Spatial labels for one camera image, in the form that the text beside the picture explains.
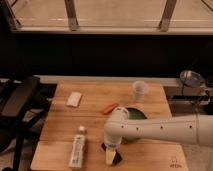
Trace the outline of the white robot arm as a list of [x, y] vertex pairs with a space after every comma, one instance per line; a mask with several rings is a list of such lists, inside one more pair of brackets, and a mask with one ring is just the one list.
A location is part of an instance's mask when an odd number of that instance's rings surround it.
[[199, 144], [213, 147], [213, 116], [188, 115], [131, 120], [125, 107], [116, 107], [104, 125], [106, 148], [117, 150], [124, 137]]

